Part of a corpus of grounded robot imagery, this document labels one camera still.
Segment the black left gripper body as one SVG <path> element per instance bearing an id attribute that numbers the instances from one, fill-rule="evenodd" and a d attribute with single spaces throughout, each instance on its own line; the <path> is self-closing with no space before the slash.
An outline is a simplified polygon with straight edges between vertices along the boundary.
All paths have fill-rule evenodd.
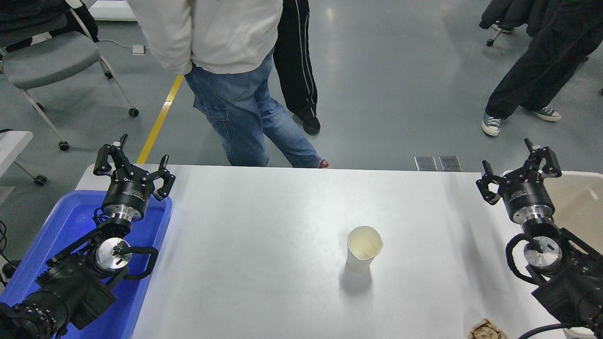
<path id="1" fill-rule="evenodd" d="M 101 204 L 104 213 L 113 213 L 120 205 L 132 208 L 138 214 L 146 212 L 154 184 L 142 182 L 142 178 L 148 175 L 147 171 L 134 171 L 131 177 L 130 173 L 115 171 L 112 174 L 107 194 Z"/>

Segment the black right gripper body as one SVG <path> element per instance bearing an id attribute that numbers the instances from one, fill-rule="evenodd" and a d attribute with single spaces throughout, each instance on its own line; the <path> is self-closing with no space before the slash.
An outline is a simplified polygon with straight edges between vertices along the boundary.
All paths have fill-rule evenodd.
<path id="1" fill-rule="evenodd" d="M 499 195 L 510 218 L 551 218 L 555 206 L 542 178 L 506 178 Z"/>

